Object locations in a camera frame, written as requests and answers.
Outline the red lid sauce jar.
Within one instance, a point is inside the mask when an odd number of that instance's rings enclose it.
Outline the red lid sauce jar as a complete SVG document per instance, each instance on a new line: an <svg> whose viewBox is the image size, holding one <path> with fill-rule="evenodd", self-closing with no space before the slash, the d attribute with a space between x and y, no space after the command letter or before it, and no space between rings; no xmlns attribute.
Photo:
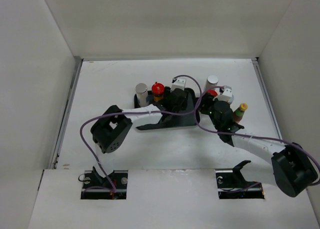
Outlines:
<svg viewBox="0 0 320 229"><path fill-rule="evenodd" d="M213 98L218 96L218 93L214 89L209 89L206 93L211 95Z"/></svg>
<svg viewBox="0 0 320 229"><path fill-rule="evenodd" d="M153 101L159 102L164 98L165 86L160 82L155 82L151 87Z"/></svg>

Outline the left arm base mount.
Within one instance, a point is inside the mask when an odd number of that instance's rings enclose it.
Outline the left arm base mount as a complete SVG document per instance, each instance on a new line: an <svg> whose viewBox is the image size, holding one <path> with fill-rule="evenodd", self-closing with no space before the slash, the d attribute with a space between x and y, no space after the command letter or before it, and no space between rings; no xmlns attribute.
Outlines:
<svg viewBox="0 0 320 229"><path fill-rule="evenodd" d="M125 200L127 198L127 186L129 172L127 170L114 170L108 175L116 191L113 191L111 183L106 177L98 174L93 167L80 174L78 181L82 183L81 200Z"/></svg>

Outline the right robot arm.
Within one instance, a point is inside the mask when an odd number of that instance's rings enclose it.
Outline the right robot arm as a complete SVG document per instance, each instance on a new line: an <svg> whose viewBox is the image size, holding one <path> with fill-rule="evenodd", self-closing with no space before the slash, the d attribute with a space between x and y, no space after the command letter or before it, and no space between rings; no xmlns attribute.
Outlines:
<svg viewBox="0 0 320 229"><path fill-rule="evenodd" d="M234 121L229 103L210 93L203 94L196 105L198 112L209 116L215 128L212 133L224 143L269 163L275 185L287 196L294 198L307 187L319 185L320 165L299 144L249 134Z"/></svg>

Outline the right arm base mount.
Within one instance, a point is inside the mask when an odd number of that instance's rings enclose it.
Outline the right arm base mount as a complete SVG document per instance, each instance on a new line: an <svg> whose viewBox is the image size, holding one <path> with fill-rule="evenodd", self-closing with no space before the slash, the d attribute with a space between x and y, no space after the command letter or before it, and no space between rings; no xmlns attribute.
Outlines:
<svg viewBox="0 0 320 229"><path fill-rule="evenodd" d="M265 199L262 183L247 181L241 172L249 163L251 163L250 160L243 160L233 168L215 170L220 200Z"/></svg>

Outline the white bead jar silver lid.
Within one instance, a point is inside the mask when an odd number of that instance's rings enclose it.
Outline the white bead jar silver lid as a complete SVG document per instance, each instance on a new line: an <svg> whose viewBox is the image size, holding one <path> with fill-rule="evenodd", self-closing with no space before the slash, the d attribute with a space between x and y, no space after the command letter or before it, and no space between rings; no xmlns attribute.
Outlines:
<svg viewBox="0 0 320 229"><path fill-rule="evenodd" d="M146 107L149 105L148 101L148 87L145 83L139 83L135 87L137 102L140 107Z"/></svg>

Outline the yellow cap sauce bottle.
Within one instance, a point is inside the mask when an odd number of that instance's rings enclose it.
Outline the yellow cap sauce bottle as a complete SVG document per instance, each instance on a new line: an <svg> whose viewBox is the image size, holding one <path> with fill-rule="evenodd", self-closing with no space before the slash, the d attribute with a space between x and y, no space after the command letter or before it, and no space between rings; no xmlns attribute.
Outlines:
<svg viewBox="0 0 320 229"><path fill-rule="evenodd" d="M239 107L233 112L232 118L236 123L239 123L248 109L248 105L246 103L241 103Z"/></svg>

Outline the black plastic tray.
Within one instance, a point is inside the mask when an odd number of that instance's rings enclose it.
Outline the black plastic tray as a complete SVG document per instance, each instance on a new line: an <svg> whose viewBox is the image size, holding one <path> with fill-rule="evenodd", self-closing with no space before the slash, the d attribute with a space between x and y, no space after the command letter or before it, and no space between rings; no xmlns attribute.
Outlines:
<svg viewBox="0 0 320 229"><path fill-rule="evenodd" d="M194 106L198 100L193 89L185 88L186 92L186 107L184 110L179 111L179 113L187 113L194 109ZM165 114L158 124L146 124L136 127L140 131L147 130L157 130L157 129L169 129L178 127L190 127L196 126L196 120L194 114L188 114L184 116L167 115Z"/></svg>

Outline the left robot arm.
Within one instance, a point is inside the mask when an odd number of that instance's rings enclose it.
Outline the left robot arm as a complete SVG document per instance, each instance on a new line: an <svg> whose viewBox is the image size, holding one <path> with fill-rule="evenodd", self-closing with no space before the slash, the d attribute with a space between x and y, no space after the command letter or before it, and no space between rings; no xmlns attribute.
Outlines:
<svg viewBox="0 0 320 229"><path fill-rule="evenodd" d="M116 151L125 140L131 128L140 131L169 129L177 127L194 126L195 119L191 111L195 106L195 93L191 88L184 90L169 87L164 89L164 99L159 102L151 102L146 111L168 111L179 115L157 113L148 119L147 114L139 115L115 115L100 118L91 127L92 139L103 154Z"/></svg>

